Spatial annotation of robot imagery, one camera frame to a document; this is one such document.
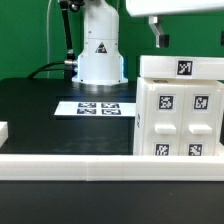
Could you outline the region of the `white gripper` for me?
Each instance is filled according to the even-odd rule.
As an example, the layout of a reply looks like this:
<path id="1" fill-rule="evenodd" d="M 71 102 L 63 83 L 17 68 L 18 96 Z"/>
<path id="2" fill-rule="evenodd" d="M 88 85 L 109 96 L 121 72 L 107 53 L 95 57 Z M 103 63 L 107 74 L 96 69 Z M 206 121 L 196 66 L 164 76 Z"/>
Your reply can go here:
<path id="1" fill-rule="evenodd" d="M 126 9 L 132 17 L 150 16 L 149 26 L 155 35 L 156 47 L 168 48 L 169 35 L 162 29 L 161 17 L 151 15 L 221 10 L 224 0 L 126 0 Z M 224 30 L 220 45 L 224 46 Z"/>

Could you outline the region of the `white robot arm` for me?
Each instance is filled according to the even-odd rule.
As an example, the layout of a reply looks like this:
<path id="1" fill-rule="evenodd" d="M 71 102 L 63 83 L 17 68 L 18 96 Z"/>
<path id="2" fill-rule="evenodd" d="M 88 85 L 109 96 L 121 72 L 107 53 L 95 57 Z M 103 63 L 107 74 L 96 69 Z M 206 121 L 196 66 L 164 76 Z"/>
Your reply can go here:
<path id="1" fill-rule="evenodd" d="M 125 0 L 132 17 L 149 18 L 156 46 L 165 45 L 159 17 L 224 9 L 224 0 Z M 84 6 L 84 49 L 78 56 L 75 82 L 93 85 L 125 83 L 124 60 L 118 51 L 119 15 L 105 0 L 87 0 Z M 140 75 L 146 78 L 224 80 L 224 58 L 140 57 Z"/>

